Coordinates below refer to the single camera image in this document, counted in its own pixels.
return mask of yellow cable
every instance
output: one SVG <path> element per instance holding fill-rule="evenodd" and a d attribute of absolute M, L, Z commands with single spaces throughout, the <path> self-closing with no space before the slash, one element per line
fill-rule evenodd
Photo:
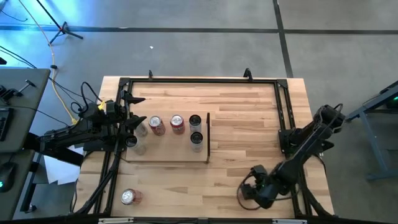
<path fill-rule="evenodd" d="M 36 25 L 39 27 L 39 29 L 42 31 L 47 43 L 49 44 L 50 50 L 51 50 L 51 57 L 52 57 L 52 64 L 55 65 L 55 55 L 54 55 L 54 50 L 52 48 L 52 45 L 49 41 L 49 39 L 47 38 L 47 36 L 45 35 L 42 27 L 37 23 L 37 21 L 35 20 L 35 18 L 33 18 L 32 14 L 29 12 L 29 10 L 25 7 L 24 3 L 21 2 L 21 0 L 18 0 L 19 3 L 25 8 L 25 10 L 27 11 L 27 13 L 30 15 L 30 17 L 33 19 L 33 21 L 35 21 Z M 52 79 L 55 81 L 55 78 L 57 76 L 55 75 L 55 69 L 52 69 Z M 72 121 L 72 124 L 76 124 L 77 120 L 72 116 L 72 113 L 69 111 L 69 109 L 67 108 L 67 106 L 65 105 L 65 102 L 62 100 L 61 96 L 58 94 L 57 89 L 55 88 L 55 84 L 54 82 L 52 82 L 52 88 L 54 89 L 54 92 L 56 94 L 56 96 L 58 97 L 58 99 L 61 101 L 62 106 L 65 108 L 65 110 L 67 111 L 67 113 L 69 114 L 69 117 Z"/>

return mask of white paper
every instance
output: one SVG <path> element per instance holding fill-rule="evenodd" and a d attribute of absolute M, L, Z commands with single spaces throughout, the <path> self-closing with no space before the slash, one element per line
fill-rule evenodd
<path fill-rule="evenodd" d="M 70 150 L 83 155 L 83 148 L 75 149 L 74 146 L 69 147 Z M 49 183 L 58 181 L 58 185 L 67 184 L 77 180 L 80 174 L 80 167 L 59 161 L 49 156 L 44 156 L 45 169 Z"/>

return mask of tripod leg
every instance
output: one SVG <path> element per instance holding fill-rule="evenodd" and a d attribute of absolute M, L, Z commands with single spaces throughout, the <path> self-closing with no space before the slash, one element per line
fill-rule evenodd
<path fill-rule="evenodd" d="M 74 37 L 77 37 L 77 38 L 79 38 L 79 39 L 82 39 L 82 40 L 83 40 L 83 37 L 82 37 L 82 36 L 80 36 L 80 35 L 77 35 L 77 34 L 75 34 L 75 33 L 72 33 L 72 32 L 70 32 L 70 31 L 69 31 L 69 28 L 68 28 L 68 24 L 67 24 L 67 22 L 65 22 L 65 23 L 64 23 L 64 26 L 62 26 L 62 27 L 64 27 L 64 28 L 63 28 L 63 31 L 64 31 L 65 33 L 67 33 L 67 34 L 69 34 L 69 35 L 72 35 L 72 36 L 74 36 Z"/>
<path fill-rule="evenodd" d="M 58 35 L 60 35 L 60 33 L 61 33 L 61 31 L 59 30 L 59 31 L 57 32 L 57 34 L 55 34 L 55 36 L 50 40 L 50 44 L 52 44 L 52 42 L 55 41 L 55 38 L 57 38 Z"/>
<path fill-rule="evenodd" d="M 74 34 L 74 33 L 70 32 L 68 29 L 65 29 L 64 31 L 65 31 L 65 33 L 67 33 L 67 34 L 69 34 L 69 35 L 72 35 L 72 36 L 74 36 L 74 37 L 77 37 L 77 38 L 83 40 L 83 37 L 82 37 L 82 36 L 77 35 L 77 34 Z"/>

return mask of can lid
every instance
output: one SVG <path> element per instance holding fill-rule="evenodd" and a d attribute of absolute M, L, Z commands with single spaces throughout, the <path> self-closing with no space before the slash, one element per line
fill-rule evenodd
<path fill-rule="evenodd" d="M 184 121 L 184 119 L 180 115 L 174 115 L 174 116 L 172 116 L 172 119 L 170 120 L 172 125 L 180 125 L 180 124 L 182 124 L 183 121 Z"/>
<path fill-rule="evenodd" d="M 199 144 L 203 140 L 203 135 L 199 132 L 195 132 L 191 134 L 191 142 L 194 144 Z"/>
<path fill-rule="evenodd" d="M 196 114 L 192 115 L 192 116 L 189 118 L 189 123 L 190 123 L 191 125 L 193 125 L 193 126 L 198 126 L 198 125 L 201 123 L 201 118 L 200 118 L 200 116 L 199 116 L 199 115 L 196 115 Z"/>
<path fill-rule="evenodd" d="M 134 191 L 131 189 L 124 190 L 121 199 L 122 203 L 125 205 L 132 203 L 132 201 L 134 200 Z"/>
<path fill-rule="evenodd" d="M 152 127 L 157 127 L 158 125 L 160 125 L 162 123 L 162 120 L 160 117 L 158 116 L 153 116 L 150 118 L 149 120 L 149 125 Z"/>
<path fill-rule="evenodd" d="M 138 138 L 135 136 L 130 136 L 130 137 L 126 138 L 126 146 L 127 147 L 134 147 L 134 146 L 136 146 L 137 142 L 138 142 Z"/>

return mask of tripod stand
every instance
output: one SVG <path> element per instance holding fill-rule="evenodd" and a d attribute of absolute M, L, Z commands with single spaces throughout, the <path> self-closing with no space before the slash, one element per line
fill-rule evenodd
<path fill-rule="evenodd" d="M 42 5 L 42 3 L 41 3 L 39 0 L 36 0 L 36 1 L 40 4 L 40 6 L 42 6 L 42 8 L 44 9 L 44 11 L 47 13 L 47 15 L 49 15 L 49 17 L 51 18 L 51 20 L 54 22 L 55 25 L 57 25 L 57 27 L 58 27 L 58 29 L 59 29 L 58 32 L 57 32 L 57 34 L 55 34 L 55 36 L 53 37 L 53 39 L 51 39 L 50 44 L 52 44 L 52 42 L 53 42 L 58 36 L 60 36 L 60 33 L 62 33 L 62 35 L 64 35 L 64 34 L 69 34 L 69 35 L 72 35 L 72 36 L 77 37 L 77 38 L 79 38 L 79 39 L 83 39 L 82 36 L 77 35 L 77 34 L 74 34 L 74 33 L 72 33 L 72 32 L 69 31 L 67 22 L 63 22 L 62 27 L 61 27 L 61 26 L 55 21 L 55 19 L 51 16 L 51 14 L 48 12 L 48 10 L 46 10 L 46 8 Z"/>

